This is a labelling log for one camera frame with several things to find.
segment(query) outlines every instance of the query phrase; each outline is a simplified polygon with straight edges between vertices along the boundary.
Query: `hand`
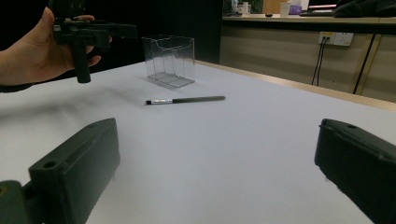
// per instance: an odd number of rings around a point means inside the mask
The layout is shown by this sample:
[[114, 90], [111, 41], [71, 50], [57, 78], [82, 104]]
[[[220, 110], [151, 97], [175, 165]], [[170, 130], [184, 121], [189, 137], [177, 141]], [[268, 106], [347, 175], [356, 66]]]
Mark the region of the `hand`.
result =
[[[78, 18], [94, 20], [89, 15]], [[0, 52], [0, 85], [41, 82], [74, 69], [70, 48], [56, 44], [53, 39], [54, 22], [53, 13], [46, 7], [41, 20], [29, 33], [10, 48]], [[93, 47], [87, 47], [87, 53], [92, 49]], [[93, 56], [88, 60], [89, 66], [97, 64], [100, 59], [98, 55]]]

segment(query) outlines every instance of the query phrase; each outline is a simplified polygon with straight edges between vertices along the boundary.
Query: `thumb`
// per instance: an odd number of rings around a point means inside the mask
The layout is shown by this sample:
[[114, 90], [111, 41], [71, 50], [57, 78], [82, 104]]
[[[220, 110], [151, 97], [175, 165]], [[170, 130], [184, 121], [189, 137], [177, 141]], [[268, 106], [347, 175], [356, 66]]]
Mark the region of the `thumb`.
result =
[[48, 37], [52, 33], [52, 26], [54, 22], [55, 17], [53, 16], [52, 11], [48, 7], [45, 7], [43, 15], [41, 16], [41, 20], [28, 33], [28, 37], [36, 43], [47, 41]]

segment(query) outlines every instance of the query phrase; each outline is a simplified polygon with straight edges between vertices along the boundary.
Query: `white table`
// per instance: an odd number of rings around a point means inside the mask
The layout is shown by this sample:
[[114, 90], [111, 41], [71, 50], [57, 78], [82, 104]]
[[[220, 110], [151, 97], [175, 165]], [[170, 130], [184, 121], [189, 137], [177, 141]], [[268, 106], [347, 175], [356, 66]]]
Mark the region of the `white table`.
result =
[[[226, 100], [145, 105], [209, 95]], [[371, 223], [314, 164], [319, 124], [338, 119], [396, 144], [394, 111], [201, 64], [180, 89], [148, 81], [138, 63], [0, 97], [0, 179], [23, 185], [71, 135], [117, 120], [120, 167], [90, 224]]]

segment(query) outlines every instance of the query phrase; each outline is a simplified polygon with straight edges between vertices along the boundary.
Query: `clear plastic box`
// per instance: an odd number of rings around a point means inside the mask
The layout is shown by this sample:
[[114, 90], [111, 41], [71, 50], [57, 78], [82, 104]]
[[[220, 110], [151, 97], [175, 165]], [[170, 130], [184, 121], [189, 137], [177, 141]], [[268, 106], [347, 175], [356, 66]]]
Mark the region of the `clear plastic box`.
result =
[[195, 81], [194, 39], [175, 35], [143, 36], [148, 77], [182, 87]]

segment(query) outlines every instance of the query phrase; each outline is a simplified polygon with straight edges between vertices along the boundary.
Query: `black wall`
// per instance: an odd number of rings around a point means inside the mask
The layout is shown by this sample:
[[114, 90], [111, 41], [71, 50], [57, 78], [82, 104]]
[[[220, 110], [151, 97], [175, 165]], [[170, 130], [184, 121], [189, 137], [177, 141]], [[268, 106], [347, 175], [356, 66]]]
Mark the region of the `black wall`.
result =
[[[0, 9], [0, 49], [32, 29], [47, 5], [48, 0], [7, 1]], [[222, 0], [85, 0], [85, 7], [86, 14], [98, 20], [135, 24], [138, 31], [137, 39], [113, 37], [109, 52], [95, 49], [91, 55], [100, 54], [102, 60], [90, 68], [91, 73], [143, 62], [144, 35], [193, 37], [196, 60], [219, 62]], [[61, 78], [73, 75], [70, 71]]]

